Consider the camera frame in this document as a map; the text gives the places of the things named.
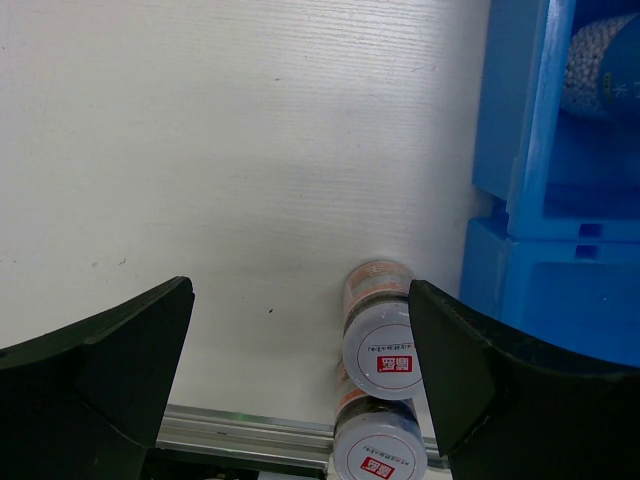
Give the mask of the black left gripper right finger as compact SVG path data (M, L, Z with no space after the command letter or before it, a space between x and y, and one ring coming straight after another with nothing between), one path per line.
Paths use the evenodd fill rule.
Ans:
M639 371L544 342L425 280L409 316L439 453L456 479L635 479Z

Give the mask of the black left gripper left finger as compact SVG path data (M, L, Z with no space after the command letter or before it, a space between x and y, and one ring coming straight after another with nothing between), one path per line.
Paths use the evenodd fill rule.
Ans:
M172 278L1 351L4 479L136 479L154 448L195 294Z

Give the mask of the blue label shaker silver lid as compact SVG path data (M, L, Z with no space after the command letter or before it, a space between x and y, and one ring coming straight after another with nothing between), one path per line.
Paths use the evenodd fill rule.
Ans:
M571 38L560 107L583 118L639 121L639 14L594 21Z

